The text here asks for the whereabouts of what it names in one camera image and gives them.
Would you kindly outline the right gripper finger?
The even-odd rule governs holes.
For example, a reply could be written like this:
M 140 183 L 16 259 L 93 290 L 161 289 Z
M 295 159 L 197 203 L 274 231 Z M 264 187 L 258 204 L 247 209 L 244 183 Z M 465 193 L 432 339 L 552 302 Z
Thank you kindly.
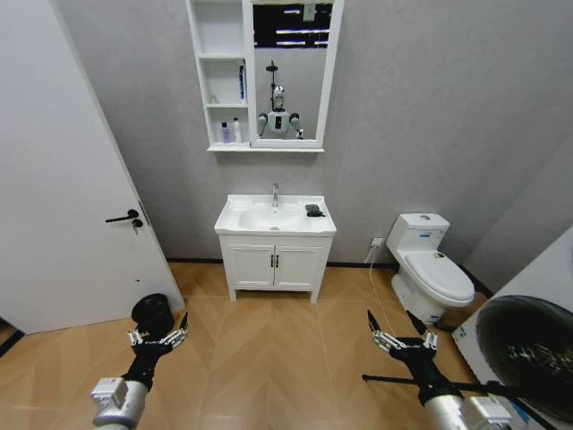
M 430 331 L 426 324 L 410 311 L 407 311 L 406 314 L 423 340 L 423 346 L 427 349 L 436 349 L 438 346 L 438 335 Z
M 395 337 L 384 332 L 379 326 L 370 309 L 367 310 L 368 327 L 372 333 L 372 341 L 384 352 L 401 349 L 401 344 Z

